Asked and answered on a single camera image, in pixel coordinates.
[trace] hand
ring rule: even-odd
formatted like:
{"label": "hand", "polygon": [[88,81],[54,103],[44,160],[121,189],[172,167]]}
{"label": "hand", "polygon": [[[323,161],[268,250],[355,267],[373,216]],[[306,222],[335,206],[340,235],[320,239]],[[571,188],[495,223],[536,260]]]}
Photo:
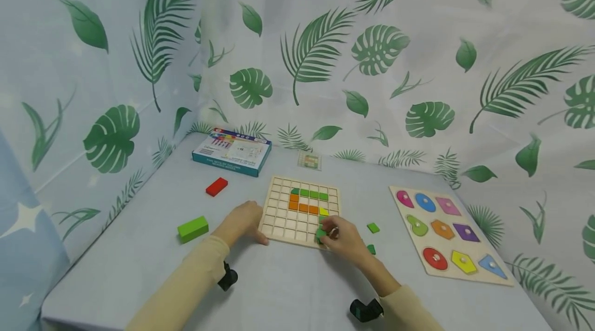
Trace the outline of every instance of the hand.
{"label": "hand", "polygon": [[356,267],[361,267],[365,261],[373,257],[355,225],[338,216],[329,216],[322,221],[322,230],[326,233],[330,233],[334,228],[338,228],[336,239],[329,236],[320,239],[333,252],[351,261]]}
{"label": "hand", "polygon": [[253,236],[259,244],[268,245],[269,238],[258,230],[261,217],[262,207],[254,201],[244,202],[231,210],[212,235],[221,238],[230,248],[243,235]]}

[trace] small card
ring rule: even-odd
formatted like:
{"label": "small card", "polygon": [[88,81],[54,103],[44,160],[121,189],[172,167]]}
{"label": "small card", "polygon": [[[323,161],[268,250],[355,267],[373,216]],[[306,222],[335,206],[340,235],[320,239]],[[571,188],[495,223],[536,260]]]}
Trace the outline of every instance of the small card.
{"label": "small card", "polygon": [[297,165],[306,169],[322,170],[322,157],[318,154],[300,150],[297,154]]}

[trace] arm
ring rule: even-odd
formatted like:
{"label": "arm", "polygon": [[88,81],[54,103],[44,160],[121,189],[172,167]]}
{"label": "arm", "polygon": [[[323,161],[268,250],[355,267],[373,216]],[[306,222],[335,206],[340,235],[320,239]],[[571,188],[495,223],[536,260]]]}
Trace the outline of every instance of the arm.
{"label": "arm", "polygon": [[258,232],[262,207],[246,202],[236,207],[215,229],[184,258],[126,326],[126,331],[181,330],[200,300],[225,275],[223,260],[229,248],[244,234],[268,245]]}
{"label": "arm", "polygon": [[325,231],[332,232],[334,228],[338,228],[338,237],[322,237],[322,243],[351,261],[368,279],[380,296],[387,330],[444,331],[415,293],[407,286],[402,287],[384,264],[368,251],[355,225],[338,216],[322,221]]}

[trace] left hand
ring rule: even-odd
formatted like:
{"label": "left hand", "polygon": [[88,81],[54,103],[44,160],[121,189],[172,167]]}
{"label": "left hand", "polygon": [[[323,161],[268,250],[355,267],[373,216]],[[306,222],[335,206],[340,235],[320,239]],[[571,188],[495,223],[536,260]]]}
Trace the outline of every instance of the left hand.
{"label": "left hand", "polygon": [[261,217],[261,206],[254,201],[244,202],[231,210],[212,235],[221,238],[230,248],[244,235],[254,237],[259,244],[268,245],[269,238],[258,230]]}

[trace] toy box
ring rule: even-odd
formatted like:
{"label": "toy box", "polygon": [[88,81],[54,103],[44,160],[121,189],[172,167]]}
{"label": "toy box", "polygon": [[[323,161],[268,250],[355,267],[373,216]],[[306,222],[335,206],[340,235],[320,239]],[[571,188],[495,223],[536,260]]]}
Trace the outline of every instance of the toy box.
{"label": "toy box", "polygon": [[271,147],[269,140],[215,128],[192,152],[192,160],[258,177]]}

